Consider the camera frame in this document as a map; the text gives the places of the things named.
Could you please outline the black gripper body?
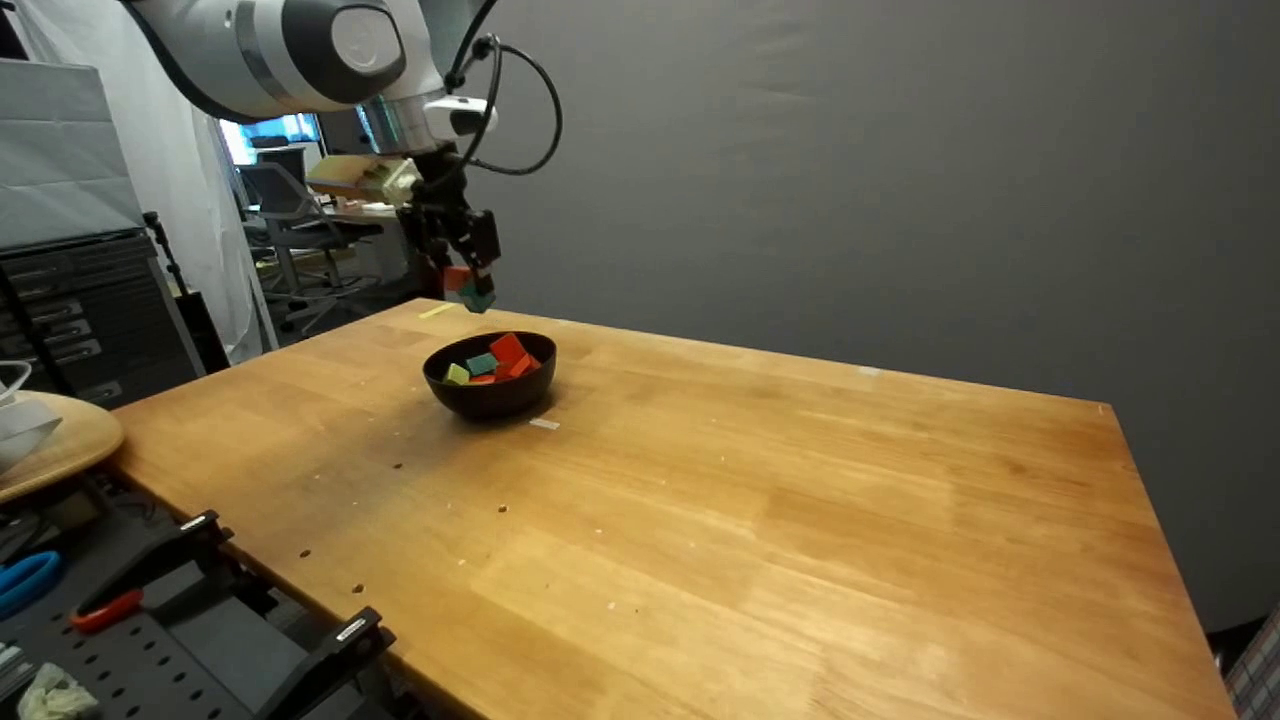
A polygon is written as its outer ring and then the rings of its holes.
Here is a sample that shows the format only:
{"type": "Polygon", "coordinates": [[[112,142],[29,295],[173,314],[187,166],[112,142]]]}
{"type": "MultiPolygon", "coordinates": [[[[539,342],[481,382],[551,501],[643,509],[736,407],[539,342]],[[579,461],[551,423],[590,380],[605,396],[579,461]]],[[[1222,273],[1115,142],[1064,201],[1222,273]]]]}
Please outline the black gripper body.
{"type": "Polygon", "coordinates": [[[444,152],[414,155],[415,181],[410,201],[410,233],[435,266],[461,259],[485,273],[501,259],[496,215],[470,203],[466,160],[444,152]]]}

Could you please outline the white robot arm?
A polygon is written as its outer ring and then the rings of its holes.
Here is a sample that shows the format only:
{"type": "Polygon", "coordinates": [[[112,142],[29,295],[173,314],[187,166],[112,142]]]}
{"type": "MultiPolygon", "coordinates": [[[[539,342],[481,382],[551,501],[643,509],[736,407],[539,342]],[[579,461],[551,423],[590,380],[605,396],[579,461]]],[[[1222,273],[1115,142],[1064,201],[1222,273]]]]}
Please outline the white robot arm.
{"type": "Polygon", "coordinates": [[[496,0],[122,0],[201,112],[277,120],[351,108],[382,155],[415,166],[410,211],[442,289],[470,312],[496,301],[496,221],[470,203],[496,82],[461,95],[466,61],[496,0]]]}

